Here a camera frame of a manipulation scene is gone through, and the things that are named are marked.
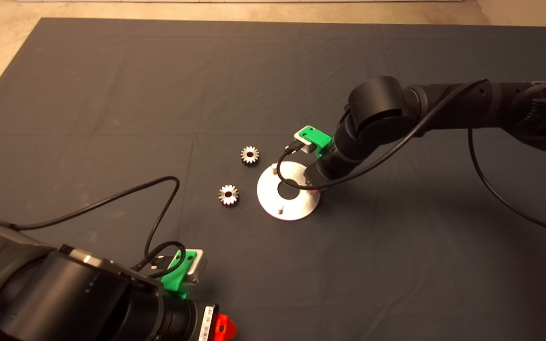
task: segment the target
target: plate hole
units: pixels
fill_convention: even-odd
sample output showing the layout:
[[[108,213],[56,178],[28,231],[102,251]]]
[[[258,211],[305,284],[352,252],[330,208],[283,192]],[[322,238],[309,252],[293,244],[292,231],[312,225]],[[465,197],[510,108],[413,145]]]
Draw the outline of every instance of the plate hole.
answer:
[[[297,184],[296,181],[292,179],[288,179],[288,182],[291,184]],[[279,192],[279,195],[282,198],[291,200],[299,196],[300,190],[297,188],[292,188],[287,184],[279,183],[279,185],[277,185],[277,192]]]

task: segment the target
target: robotic arm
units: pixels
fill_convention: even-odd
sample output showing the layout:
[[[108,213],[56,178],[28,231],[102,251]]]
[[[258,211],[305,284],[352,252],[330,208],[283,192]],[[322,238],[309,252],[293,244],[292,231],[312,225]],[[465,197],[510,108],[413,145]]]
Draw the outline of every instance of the robotic arm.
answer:
[[[236,327],[217,304],[173,291],[197,281],[203,260],[191,252],[194,266],[159,281],[0,226],[0,341],[227,341]]]
[[[305,177],[312,186],[325,189],[328,182],[349,175],[380,145],[406,136],[461,86],[429,84],[403,89],[389,76],[360,84],[349,95],[333,138],[317,139],[317,130],[315,138],[310,138],[312,127],[295,135],[305,144],[303,151],[317,150],[320,156],[307,167]],[[484,127],[500,127],[521,142],[546,151],[546,82],[476,82],[442,106],[418,136],[433,129]]]

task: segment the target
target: dark gray mat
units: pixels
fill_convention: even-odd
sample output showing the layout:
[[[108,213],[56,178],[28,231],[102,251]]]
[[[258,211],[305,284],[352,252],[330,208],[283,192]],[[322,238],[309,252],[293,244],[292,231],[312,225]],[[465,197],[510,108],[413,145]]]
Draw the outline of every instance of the dark gray mat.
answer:
[[[173,174],[155,241],[205,249],[193,296],[219,302],[240,341],[546,339],[546,230],[488,194],[464,131],[414,140],[305,220],[260,208],[256,181],[292,134],[332,133],[377,75],[546,80],[546,28],[43,19],[0,79],[0,218]],[[241,165],[245,145],[258,168]],[[495,129],[476,145],[498,190],[546,220],[546,154]],[[216,198],[226,183],[234,209]],[[132,265],[164,187],[32,235]]]

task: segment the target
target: red component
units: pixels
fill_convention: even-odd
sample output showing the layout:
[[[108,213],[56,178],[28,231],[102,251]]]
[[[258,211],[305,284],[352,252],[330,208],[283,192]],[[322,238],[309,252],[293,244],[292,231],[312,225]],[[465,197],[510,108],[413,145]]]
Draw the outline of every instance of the red component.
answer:
[[[237,334],[237,326],[227,315],[219,314],[216,319],[216,331],[214,341],[228,341]]]

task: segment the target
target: metal gear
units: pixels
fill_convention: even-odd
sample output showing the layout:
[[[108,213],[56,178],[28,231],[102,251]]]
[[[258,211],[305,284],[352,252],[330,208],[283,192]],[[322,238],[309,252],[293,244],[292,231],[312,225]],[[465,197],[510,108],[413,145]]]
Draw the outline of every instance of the metal gear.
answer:
[[[225,206],[233,206],[239,200],[239,190],[232,184],[223,186],[218,192],[220,202]]]
[[[258,149],[255,147],[252,147],[251,145],[249,147],[245,147],[241,151],[241,161],[246,166],[254,166],[258,163],[258,158],[260,158],[260,153],[258,152]]]

